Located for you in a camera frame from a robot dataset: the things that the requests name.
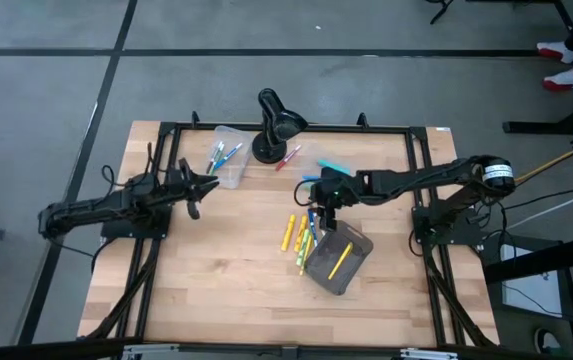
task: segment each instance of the white cable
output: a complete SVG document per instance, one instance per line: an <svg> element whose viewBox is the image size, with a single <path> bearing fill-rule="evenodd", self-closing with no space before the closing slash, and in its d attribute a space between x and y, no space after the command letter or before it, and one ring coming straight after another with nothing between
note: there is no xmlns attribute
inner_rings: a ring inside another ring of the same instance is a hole
<svg viewBox="0 0 573 360"><path fill-rule="evenodd" d="M535 215L533 215L533 216L529 216L529 217L527 217L526 219L524 219L524 220L522 220L522 221L519 221L519 222L517 222L517 223L515 223L515 224L513 224L513 225L511 225L511 226L509 226L509 227L507 227L506 230L514 229L514 228L518 227L519 225L522 225L522 224L524 224L524 223L527 223L527 222L529 222L529 221L531 221L531 220L533 220L533 219L536 219L536 218L538 218L538 217L540 217L540 216L546 215L546 214L548 214L548 213L550 213L550 212L553 212L553 211L555 211L555 210L559 210L559 209L563 208L564 206L570 205L570 204L572 204L572 203L573 203L573 199L570 199L570 200L566 201L565 203L561 203L561 204L559 204L559 205L557 205L557 206L554 206L554 207L552 207L552 208L550 208L550 209L548 209L548 210L544 210L544 211L542 211L542 212L540 212L540 213L538 213L538 214L535 214Z"/></svg>

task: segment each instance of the lamp base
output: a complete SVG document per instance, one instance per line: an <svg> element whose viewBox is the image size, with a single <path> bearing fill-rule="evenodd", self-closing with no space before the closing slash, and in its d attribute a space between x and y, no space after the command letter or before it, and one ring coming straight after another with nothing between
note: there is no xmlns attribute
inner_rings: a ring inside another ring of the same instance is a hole
<svg viewBox="0 0 573 360"><path fill-rule="evenodd" d="M264 164L274 164L286 156L286 142L271 147L263 134L257 134L253 140L253 155L257 161Z"/></svg>

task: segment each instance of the yellow marker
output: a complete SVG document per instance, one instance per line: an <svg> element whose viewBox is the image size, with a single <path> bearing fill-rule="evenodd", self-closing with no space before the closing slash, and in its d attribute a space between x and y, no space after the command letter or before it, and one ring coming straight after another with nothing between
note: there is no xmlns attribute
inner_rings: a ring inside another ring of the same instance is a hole
<svg viewBox="0 0 573 360"><path fill-rule="evenodd" d="M297 240L295 240L295 252L302 249L302 240L304 240L304 230L308 225L308 216L302 216L302 223L299 224L299 232L297 233Z"/></svg>
<svg viewBox="0 0 573 360"><path fill-rule="evenodd" d="M344 253L342 253L342 256L339 257L339 261L337 261L337 264L335 264L333 271L331 271L330 275L328 275L328 280L332 279L333 276L335 276L337 269L339 269L339 266L344 262L344 259L346 259L346 256L348 256L348 254L350 254L352 250L353 250L353 243L348 243L348 246L346 246Z"/></svg>
<svg viewBox="0 0 573 360"><path fill-rule="evenodd" d="M306 241L306 251L304 251L304 259L302 260L302 267L301 269L299 269L299 276L304 275L304 264L306 264L306 259L308 259L308 252L310 251L310 244L312 242L313 242L312 239L308 239L308 241Z"/></svg>
<svg viewBox="0 0 573 360"><path fill-rule="evenodd" d="M282 251L288 250L288 243L290 243L290 236L293 233L294 227L295 227L295 215L291 215L290 220L288 220L288 228L286 229L286 234L284 234L284 240L282 241Z"/></svg>
<svg viewBox="0 0 573 360"><path fill-rule="evenodd" d="M297 266L302 265L302 261L304 260L304 251L306 250L306 243L310 241L310 232L308 229L304 230L304 240L302 240L302 248L299 249L299 254L297 255Z"/></svg>

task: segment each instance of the clear plastic container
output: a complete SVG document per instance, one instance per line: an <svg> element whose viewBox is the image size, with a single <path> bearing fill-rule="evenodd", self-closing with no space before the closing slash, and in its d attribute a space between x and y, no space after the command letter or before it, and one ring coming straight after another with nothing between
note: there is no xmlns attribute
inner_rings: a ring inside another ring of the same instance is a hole
<svg viewBox="0 0 573 360"><path fill-rule="evenodd" d="M223 159L235 146L243 144L237 152L228 159L213 175L219 178L219 186L227 189L235 189L244 175L244 169L250 159L250 149L253 142L251 134L230 128L228 126L218 126L215 128L215 139L208 152L206 164L210 162L210 156L215 152L215 148L221 142L224 143L224 151L220 159Z"/></svg>

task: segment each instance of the red marker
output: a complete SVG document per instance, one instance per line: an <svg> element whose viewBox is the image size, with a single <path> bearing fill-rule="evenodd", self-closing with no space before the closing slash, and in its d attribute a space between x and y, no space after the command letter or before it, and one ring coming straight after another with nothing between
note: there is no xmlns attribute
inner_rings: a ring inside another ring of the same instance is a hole
<svg viewBox="0 0 573 360"><path fill-rule="evenodd" d="M301 149L301 148L302 148L301 145L297 145L295 150L291 151L290 154L286 155L284 160L280 161L279 164L277 164L275 171L279 171L279 169L283 168L284 165L286 165L286 163L288 162L288 160L290 160L290 158L292 158L295 155L295 153L297 153L299 151L299 149Z"/></svg>

